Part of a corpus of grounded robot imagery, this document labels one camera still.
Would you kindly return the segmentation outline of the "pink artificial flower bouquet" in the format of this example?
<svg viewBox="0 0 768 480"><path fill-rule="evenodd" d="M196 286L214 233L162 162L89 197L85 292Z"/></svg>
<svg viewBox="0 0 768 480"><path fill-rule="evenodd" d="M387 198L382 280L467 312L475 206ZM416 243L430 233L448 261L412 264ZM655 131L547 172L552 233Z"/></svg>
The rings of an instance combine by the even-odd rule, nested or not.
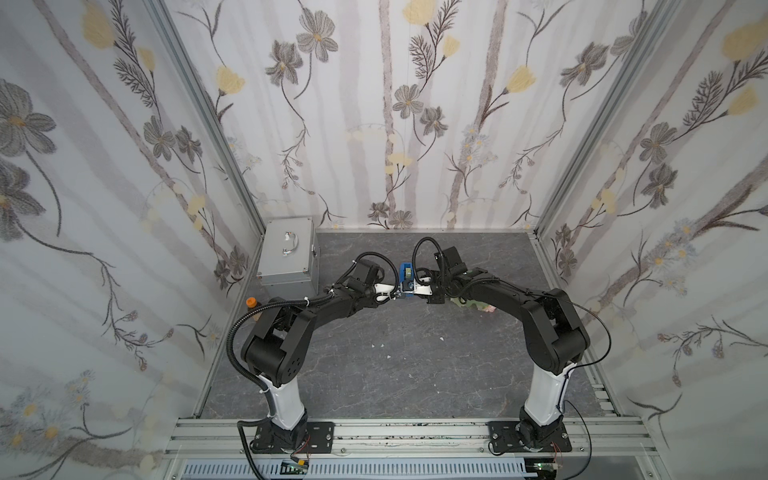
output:
<svg viewBox="0 0 768 480"><path fill-rule="evenodd" d="M484 313L494 313L496 308L488 303L480 302L477 300L467 300L462 298L453 298L451 300L459 308L473 309Z"/></svg>

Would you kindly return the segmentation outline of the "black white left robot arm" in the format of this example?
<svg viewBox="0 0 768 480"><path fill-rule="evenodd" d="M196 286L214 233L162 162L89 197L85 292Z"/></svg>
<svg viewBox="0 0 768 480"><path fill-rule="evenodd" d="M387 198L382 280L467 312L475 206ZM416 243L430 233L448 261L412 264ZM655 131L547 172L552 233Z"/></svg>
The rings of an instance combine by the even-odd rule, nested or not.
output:
<svg viewBox="0 0 768 480"><path fill-rule="evenodd" d="M363 309L378 308L397 294L399 268L386 265L365 252L324 293L302 299L274 297L249 308L235 321L226 337L227 358L244 378L259 387L268 404L268 416L238 424L260 431L244 447L248 454L269 448L297 451L309 442L308 413L301 401L297 376L317 328L349 318Z"/></svg>

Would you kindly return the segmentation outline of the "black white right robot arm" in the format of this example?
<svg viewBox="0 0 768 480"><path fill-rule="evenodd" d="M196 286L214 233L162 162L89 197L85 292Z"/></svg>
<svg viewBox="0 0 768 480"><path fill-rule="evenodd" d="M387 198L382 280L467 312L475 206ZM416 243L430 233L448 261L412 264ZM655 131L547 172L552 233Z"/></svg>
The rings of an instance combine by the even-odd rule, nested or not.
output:
<svg viewBox="0 0 768 480"><path fill-rule="evenodd" d="M426 278L433 296L440 301L450 298L485 303L521 323L534 370L528 397L520 409L516 437L528 451L543 450L564 433L565 392L571 373L590 346L575 305L561 289L524 288L485 269L470 269L456 248L444 249L432 237L417 242L412 261L424 243L435 248L437 268Z"/></svg>

